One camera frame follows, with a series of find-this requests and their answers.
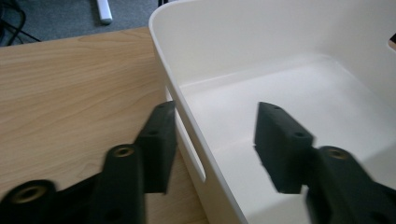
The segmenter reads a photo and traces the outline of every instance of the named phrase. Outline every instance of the wooden table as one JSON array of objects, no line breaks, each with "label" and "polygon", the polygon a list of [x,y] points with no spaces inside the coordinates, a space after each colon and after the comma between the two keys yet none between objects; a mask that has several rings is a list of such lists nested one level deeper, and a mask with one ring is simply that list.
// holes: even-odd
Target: wooden table
[{"label": "wooden table", "polygon": [[[0,195],[33,179],[58,189],[101,170],[163,101],[147,28],[0,49]],[[148,223],[207,223],[180,154]]]}]

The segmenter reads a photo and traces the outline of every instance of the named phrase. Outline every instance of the black cable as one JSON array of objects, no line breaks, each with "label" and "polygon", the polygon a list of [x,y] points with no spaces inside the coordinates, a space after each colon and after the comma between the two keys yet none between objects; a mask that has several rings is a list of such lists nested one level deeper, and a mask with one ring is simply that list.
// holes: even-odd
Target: black cable
[{"label": "black cable", "polygon": [[[14,29],[14,30],[17,30],[17,29],[18,29],[17,27],[15,27],[15,26],[9,24],[9,23],[6,22],[6,21],[3,21],[3,23],[4,23],[4,25],[6,25],[6,26],[8,26],[8,27],[11,27],[11,28]],[[37,41],[37,42],[41,42],[40,39],[38,39],[38,38],[36,38],[36,37],[34,37],[34,36],[32,36],[32,35],[29,35],[28,33],[24,32],[23,30],[21,30],[21,33],[24,34],[24,35],[29,36],[30,38],[32,38],[33,40],[35,40],[35,41]]]},{"label": "black cable", "polygon": [[11,0],[11,5],[14,6],[17,10],[21,10],[20,4],[18,4],[17,0]]},{"label": "black cable", "polygon": [[[14,31],[13,30],[11,30],[11,28],[14,28],[14,27],[9,27],[7,24],[6,24],[6,26],[4,26],[4,28],[5,29],[7,29],[10,33],[13,33]],[[17,39],[21,42],[21,44],[24,44],[24,42],[22,41],[22,39],[19,37],[19,36],[17,36]]]},{"label": "black cable", "polygon": [[23,10],[19,8],[19,6],[13,6],[11,4],[4,3],[6,6],[14,9],[21,15],[21,22],[18,28],[15,30],[14,35],[8,40],[7,46],[11,46],[12,43],[14,42],[15,38],[17,38],[18,34],[21,32],[21,29],[23,28],[24,24],[26,23],[26,14],[24,13]]},{"label": "black cable", "polygon": [[0,0],[0,43],[3,41],[6,31],[4,30],[3,18],[6,14],[6,8],[3,5],[3,0]]}]

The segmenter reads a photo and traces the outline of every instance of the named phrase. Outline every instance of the screw hole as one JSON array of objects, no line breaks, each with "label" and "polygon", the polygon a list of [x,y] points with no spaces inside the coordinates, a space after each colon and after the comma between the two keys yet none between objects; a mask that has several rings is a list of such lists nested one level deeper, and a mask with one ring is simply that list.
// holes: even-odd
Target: screw hole
[{"label": "screw hole", "polygon": [[375,220],[377,223],[381,223],[381,224],[388,224],[388,223],[390,223],[390,222],[389,222],[389,219],[388,219],[384,214],[381,214],[381,213],[372,212],[372,213],[371,213],[371,217],[372,217],[372,219]]},{"label": "screw hole", "polygon": [[339,149],[330,148],[328,149],[328,152],[331,157],[336,158],[338,160],[345,160],[347,158],[347,154]]},{"label": "screw hole", "polygon": [[32,186],[26,189],[18,191],[11,201],[13,203],[29,203],[32,202],[45,194],[47,188],[43,186]]},{"label": "screw hole", "polygon": [[108,211],[105,215],[105,221],[115,222],[122,218],[122,212],[120,209],[112,209]]},{"label": "screw hole", "polygon": [[127,157],[132,154],[134,154],[134,150],[130,147],[120,147],[114,151],[115,157]]}]

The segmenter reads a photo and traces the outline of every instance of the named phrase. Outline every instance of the white object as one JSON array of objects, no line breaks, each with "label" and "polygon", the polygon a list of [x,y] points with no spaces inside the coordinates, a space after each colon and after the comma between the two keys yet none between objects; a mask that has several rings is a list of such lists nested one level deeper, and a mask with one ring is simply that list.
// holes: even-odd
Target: white object
[{"label": "white object", "polygon": [[283,107],[396,188],[394,0],[190,0],[149,28],[180,149],[211,223],[309,223],[253,148],[258,102]]},{"label": "white object", "polygon": [[107,0],[96,0],[99,8],[100,21],[104,25],[109,25],[113,22],[113,17],[111,16],[110,6]]}]

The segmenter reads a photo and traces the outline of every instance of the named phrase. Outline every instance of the gray floor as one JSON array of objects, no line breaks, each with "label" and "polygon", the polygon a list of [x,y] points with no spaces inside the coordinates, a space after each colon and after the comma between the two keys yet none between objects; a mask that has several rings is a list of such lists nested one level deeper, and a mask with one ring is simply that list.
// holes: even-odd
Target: gray floor
[{"label": "gray floor", "polygon": [[[158,0],[108,0],[113,22],[102,25],[96,0],[17,2],[26,13],[23,31],[43,41],[148,26],[149,16],[158,6]],[[18,26],[21,19],[16,11],[6,9],[4,20]],[[35,42],[23,35],[20,37],[23,42]],[[20,40],[16,39],[14,44],[20,44]]]}]

